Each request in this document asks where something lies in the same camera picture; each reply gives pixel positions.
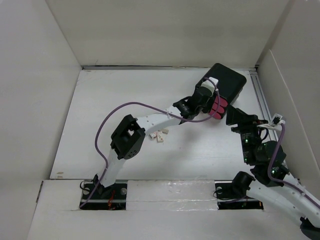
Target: small white block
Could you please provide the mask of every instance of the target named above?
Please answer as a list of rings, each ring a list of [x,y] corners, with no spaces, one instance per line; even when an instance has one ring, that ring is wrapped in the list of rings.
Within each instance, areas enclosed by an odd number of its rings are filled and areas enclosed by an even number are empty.
[[[157,131],[156,132],[156,141],[158,143],[163,143],[164,142],[164,138],[162,136],[162,131]]]
[[[160,131],[163,132],[164,134],[168,134],[169,133],[169,129],[166,129],[166,128],[162,128]]]
[[[156,138],[156,136],[157,136],[157,132],[156,131],[150,134],[150,138],[151,139]]]

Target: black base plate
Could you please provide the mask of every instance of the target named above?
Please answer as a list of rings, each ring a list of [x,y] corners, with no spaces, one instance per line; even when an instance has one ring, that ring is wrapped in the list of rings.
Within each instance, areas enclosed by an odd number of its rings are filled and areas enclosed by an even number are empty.
[[[126,209],[126,199],[127,194],[122,192],[122,189],[127,190],[126,183],[115,183],[112,186],[105,189],[103,194],[99,194],[95,191],[90,198],[90,200],[80,209],[82,210],[125,210]],[[88,199],[91,191],[94,189],[95,185],[90,183],[85,183],[83,186],[88,189],[88,194],[82,194],[80,205]]]
[[[238,196],[230,190],[232,182],[217,181],[214,184],[216,190],[214,197],[218,198],[217,206],[219,210],[264,209],[262,202],[250,197],[245,197],[240,201],[229,203],[228,201],[238,198]]]

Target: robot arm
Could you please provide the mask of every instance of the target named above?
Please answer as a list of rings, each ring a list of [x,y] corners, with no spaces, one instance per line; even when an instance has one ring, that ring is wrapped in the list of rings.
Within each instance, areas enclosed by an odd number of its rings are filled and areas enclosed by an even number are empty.
[[[227,125],[241,136],[244,162],[254,166],[250,174],[240,171],[232,181],[229,192],[235,198],[251,197],[286,214],[312,240],[320,239],[320,201],[308,192],[284,165],[286,154],[275,141],[262,142],[261,128],[279,130],[285,121],[276,114],[269,123],[229,106]]]
[[[108,187],[115,183],[118,172],[126,160],[139,153],[146,136],[163,128],[192,121],[203,108],[208,107],[209,100],[213,103],[212,98],[216,97],[214,93],[217,84],[218,80],[214,78],[201,80],[196,85],[192,96],[175,102],[164,110],[166,114],[155,113],[138,118],[132,115],[125,116],[111,135],[111,149],[107,157],[108,166],[105,166],[105,169],[93,178],[97,192],[100,195],[108,192]]]

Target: white panel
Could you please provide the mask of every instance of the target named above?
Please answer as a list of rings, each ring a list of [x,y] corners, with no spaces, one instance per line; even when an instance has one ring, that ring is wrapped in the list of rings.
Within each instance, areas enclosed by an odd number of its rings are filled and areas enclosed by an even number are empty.
[[[128,181],[128,211],[216,211],[214,180]]]
[[[288,0],[46,0],[82,65],[254,67]]]
[[[1,178],[48,178],[79,72],[44,0],[0,0]]]
[[[51,178],[92,179],[105,167],[96,152],[97,130],[109,112],[126,102],[142,102],[166,109],[194,92],[207,68],[171,70],[81,71],[74,91]],[[248,71],[234,106],[248,114],[262,116]],[[105,124],[98,145],[108,155],[111,134],[125,115],[143,117],[155,111],[129,106],[117,111]],[[197,119],[207,117],[200,114]],[[124,180],[232,180],[244,164],[240,135],[231,132],[223,120],[184,123],[169,127],[164,143],[147,137],[141,151],[125,162],[117,179]]]
[[[299,113],[271,51],[264,57],[258,73],[271,114],[279,113],[287,118],[282,144],[287,154],[285,161],[294,176],[300,178],[302,184],[306,185],[313,195],[320,198],[320,170]]]
[[[31,226],[41,180],[0,181],[0,239],[25,240]]]
[[[79,183],[45,181],[28,240],[307,240],[284,216],[262,210],[77,210]]]
[[[272,53],[320,166],[319,12],[319,0],[296,1]]]
[[[291,10],[292,6],[294,5],[295,1],[296,0],[289,0],[288,3],[286,4],[284,10],[281,13],[281,16],[279,17],[278,21],[276,22],[276,25],[275,25],[272,33],[270,34],[270,37],[269,37],[267,43],[264,45],[264,48],[261,52],[261,55],[256,63],[257,65],[260,65],[260,63],[264,59],[265,55],[268,53],[269,49],[273,46],[273,44],[277,40],[277,37],[281,31],[281,28],[283,27],[283,25],[287,19],[287,16],[290,13],[290,10]]]
[[[296,0],[258,72],[270,110],[288,118],[288,166],[320,198],[319,12],[319,0]]]

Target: white platform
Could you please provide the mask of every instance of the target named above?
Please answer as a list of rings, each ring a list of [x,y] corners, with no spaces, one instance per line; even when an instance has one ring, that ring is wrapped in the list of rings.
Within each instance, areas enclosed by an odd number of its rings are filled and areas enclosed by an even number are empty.
[[[165,109],[190,96],[208,68],[166,70],[82,70],[51,172],[51,179],[92,179],[105,162],[94,148],[99,125],[120,104],[142,102]],[[262,118],[248,71],[238,71],[247,79],[234,103],[248,114]],[[99,139],[108,155],[111,134],[125,115],[142,117],[154,111],[142,106],[125,107],[105,124]],[[201,114],[197,119],[208,115]],[[164,143],[146,138],[140,153],[128,160],[119,180],[231,180],[244,164],[240,135],[223,120],[184,123],[169,129]]]
[[[26,240],[41,180],[0,180],[0,239]]]
[[[79,183],[80,180],[44,182],[27,240],[307,240],[298,226],[273,211],[79,210]],[[130,187],[127,198],[151,204],[153,199],[130,197]],[[182,193],[186,198],[190,194]]]

